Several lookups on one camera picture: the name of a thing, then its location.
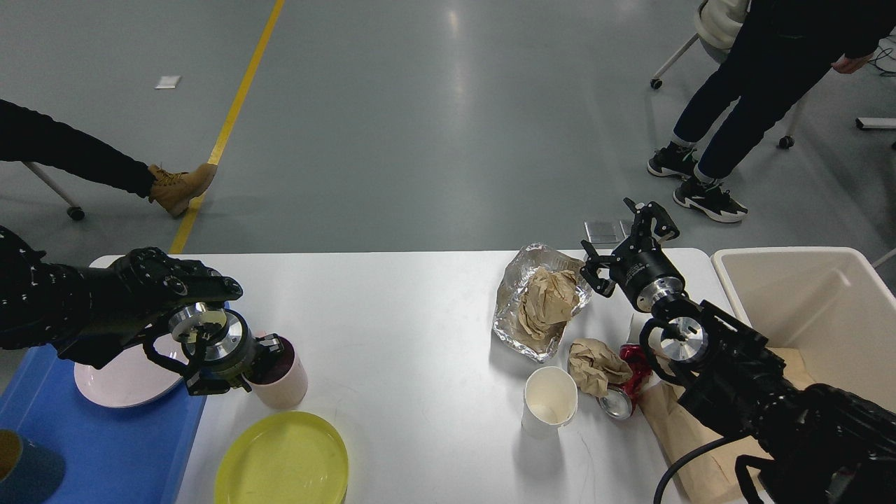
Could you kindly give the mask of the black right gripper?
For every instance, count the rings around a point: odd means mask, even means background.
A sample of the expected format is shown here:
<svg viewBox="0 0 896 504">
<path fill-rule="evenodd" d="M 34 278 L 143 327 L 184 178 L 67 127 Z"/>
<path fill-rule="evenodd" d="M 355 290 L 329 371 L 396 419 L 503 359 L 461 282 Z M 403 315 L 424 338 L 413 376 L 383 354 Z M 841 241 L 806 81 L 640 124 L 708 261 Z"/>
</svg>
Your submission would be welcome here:
<svg viewBox="0 0 896 504">
<path fill-rule="evenodd" d="M 623 201 L 633 214 L 629 236 L 613 255 L 601 255 L 591 242 L 580 240 L 587 256 L 580 276 L 605 298 L 620 287 L 641 313 L 653 312 L 659 301 L 686 299 L 685 278 L 662 250 L 664 242 L 680 237 L 679 227 L 656 202 L 636 203 L 628 197 Z M 601 270 L 609 269 L 610 277 L 601 277 Z"/>
</svg>

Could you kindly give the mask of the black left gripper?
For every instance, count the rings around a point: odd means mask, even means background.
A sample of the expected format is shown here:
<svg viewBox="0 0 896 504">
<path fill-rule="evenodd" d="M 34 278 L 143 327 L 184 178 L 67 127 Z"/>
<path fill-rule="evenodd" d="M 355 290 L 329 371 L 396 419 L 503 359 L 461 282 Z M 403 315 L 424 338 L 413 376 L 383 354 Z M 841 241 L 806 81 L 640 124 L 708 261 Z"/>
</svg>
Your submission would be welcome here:
<svg viewBox="0 0 896 504">
<path fill-rule="evenodd" d="M 285 351 L 285 342 L 278 334 L 251 335 L 246 319 L 233 309 L 224 309 L 226 323 L 212 342 L 200 352 L 202 362 L 191 377 L 183 380 L 190 396 L 211 396 L 253 387 L 247 374 L 253 366 L 274 366 Z"/>
</svg>

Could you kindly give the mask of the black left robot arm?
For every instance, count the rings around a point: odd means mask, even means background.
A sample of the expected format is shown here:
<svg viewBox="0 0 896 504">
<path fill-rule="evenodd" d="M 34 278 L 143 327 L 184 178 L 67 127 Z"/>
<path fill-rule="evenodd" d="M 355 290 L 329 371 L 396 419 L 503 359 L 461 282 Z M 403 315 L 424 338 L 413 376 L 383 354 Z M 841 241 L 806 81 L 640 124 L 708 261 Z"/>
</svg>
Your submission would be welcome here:
<svg viewBox="0 0 896 504">
<path fill-rule="evenodd" d="M 137 248 L 109 267 L 45 262 L 12 230 L 1 232 L 1 342 L 6 350 L 55 348 L 100 370 L 141 347 L 182 378 L 192 396 L 250 391 L 279 371 L 286 341 L 255 336 L 230 301 L 237 281 L 204 262 Z"/>
</svg>

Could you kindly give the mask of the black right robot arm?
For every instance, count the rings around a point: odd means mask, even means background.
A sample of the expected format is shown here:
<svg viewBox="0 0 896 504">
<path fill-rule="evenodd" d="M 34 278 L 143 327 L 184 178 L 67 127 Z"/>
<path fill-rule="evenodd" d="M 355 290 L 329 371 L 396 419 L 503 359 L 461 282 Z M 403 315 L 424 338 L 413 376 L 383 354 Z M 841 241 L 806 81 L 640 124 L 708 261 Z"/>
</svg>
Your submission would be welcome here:
<svg viewBox="0 0 896 504">
<path fill-rule="evenodd" d="M 662 501 L 672 477 L 698 456 L 750 437 L 768 457 L 736 457 L 749 503 L 761 502 L 751 468 L 776 503 L 893 503 L 894 414 L 838 387 L 797 389 L 764 335 L 686 293 L 685 278 L 662 250 L 680 233 L 665 208 L 624 203 L 633 214 L 629 236 L 608 255 L 582 241 L 587 259 L 580 275 L 606 298 L 620 287 L 647 315 L 638 335 L 646 363 L 661 380 L 681 386 L 678 404 L 719 434 L 672 463 L 653 501 Z"/>
</svg>

